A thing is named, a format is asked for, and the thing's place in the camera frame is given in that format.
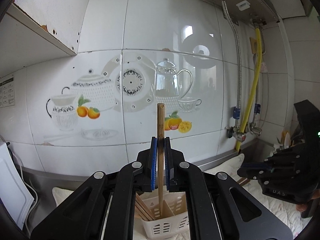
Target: silver screw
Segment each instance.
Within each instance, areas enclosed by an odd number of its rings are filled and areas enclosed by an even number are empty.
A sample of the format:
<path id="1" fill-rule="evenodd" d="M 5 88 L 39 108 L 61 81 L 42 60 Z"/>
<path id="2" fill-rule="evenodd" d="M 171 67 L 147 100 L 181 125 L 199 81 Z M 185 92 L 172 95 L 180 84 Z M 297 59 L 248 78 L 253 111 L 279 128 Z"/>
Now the silver screw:
<path id="1" fill-rule="evenodd" d="M 219 179 L 227 179 L 228 175 L 224 172 L 219 172 L 218 173 L 218 178 Z"/>
<path id="2" fill-rule="evenodd" d="M 103 178 L 103 172 L 97 171 L 94 175 L 95 179 L 102 179 Z"/>
<path id="3" fill-rule="evenodd" d="M 132 163 L 132 167 L 134 167 L 134 168 L 140 168 L 142 166 L 142 164 L 141 164 L 141 162 L 134 162 L 134 163 Z"/>
<path id="4" fill-rule="evenodd" d="M 182 167 L 182 168 L 184 168 L 184 169 L 186 169 L 186 168 L 189 168 L 189 163 L 187 163 L 187 162 L 181 162 L 180 164 L 179 164 L 179 166 L 180 167 Z"/>

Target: white label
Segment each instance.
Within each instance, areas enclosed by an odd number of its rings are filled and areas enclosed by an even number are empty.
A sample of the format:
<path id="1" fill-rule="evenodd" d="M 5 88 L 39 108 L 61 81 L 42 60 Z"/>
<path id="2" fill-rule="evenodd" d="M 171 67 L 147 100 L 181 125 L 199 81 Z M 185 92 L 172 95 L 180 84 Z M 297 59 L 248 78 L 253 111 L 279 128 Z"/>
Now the white label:
<path id="1" fill-rule="evenodd" d="M 14 106 L 13 74 L 6 76 L 0 82 L 0 107 Z"/>
<path id="2" fill-rule="evenodd" d="M 240 11 L 244 11 L 244 10 L 250 8 L 250 3 L 247 0 L 244 0 L 244 1 L 236 4 L 236 6 L 238 6 Z"/>

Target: sliced lemon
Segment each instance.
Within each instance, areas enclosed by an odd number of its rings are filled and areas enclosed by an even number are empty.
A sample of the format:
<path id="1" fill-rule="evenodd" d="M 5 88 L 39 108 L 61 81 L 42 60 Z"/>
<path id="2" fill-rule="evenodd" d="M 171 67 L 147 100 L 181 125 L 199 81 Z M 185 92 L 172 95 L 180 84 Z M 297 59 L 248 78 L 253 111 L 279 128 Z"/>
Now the sliced lemon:
<path id="1" fill-rule="evenodd" d="M 189 121 L 183 121 L 179 124 L 178 131 L 181 133 L 186 133 L 191 130 L 192 123 Z"/>

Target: white plastic basket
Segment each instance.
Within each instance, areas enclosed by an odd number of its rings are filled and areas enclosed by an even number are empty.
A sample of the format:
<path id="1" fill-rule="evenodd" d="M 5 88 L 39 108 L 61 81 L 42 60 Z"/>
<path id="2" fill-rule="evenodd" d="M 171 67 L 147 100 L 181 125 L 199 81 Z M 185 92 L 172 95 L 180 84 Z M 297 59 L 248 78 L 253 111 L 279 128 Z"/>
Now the white plastic basket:
<path id="1" fill-rule="evenodd" d="M 165 239 L 189 230 L 185 193 L 167 193 L 164 194 L 163 198 L 174 216 L 153 221 L 141 220 L 146 237 L 149 240 Z M 158 197 L 144 199 L 143 202 L 153 212 L 156 218 L 160 216 Z"/>

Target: blue tape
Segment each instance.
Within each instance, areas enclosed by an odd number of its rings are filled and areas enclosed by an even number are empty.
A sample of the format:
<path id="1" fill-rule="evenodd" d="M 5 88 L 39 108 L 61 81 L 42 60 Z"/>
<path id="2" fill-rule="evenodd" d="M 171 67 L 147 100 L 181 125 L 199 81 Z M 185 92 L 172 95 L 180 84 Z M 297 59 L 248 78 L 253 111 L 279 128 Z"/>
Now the blue tape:
<path id="1" fill-rule="evenodd" d="M 233 108 L 233 119 L 240 119 L 240 108 L 236 108 L 236 106 Z"/>
<path id="2" fill-rule="evenodd" d="M 261 105 L 260 104 L 254 104 L 254 112 L 256 114 L 259 114 L 261 111 Z"/>

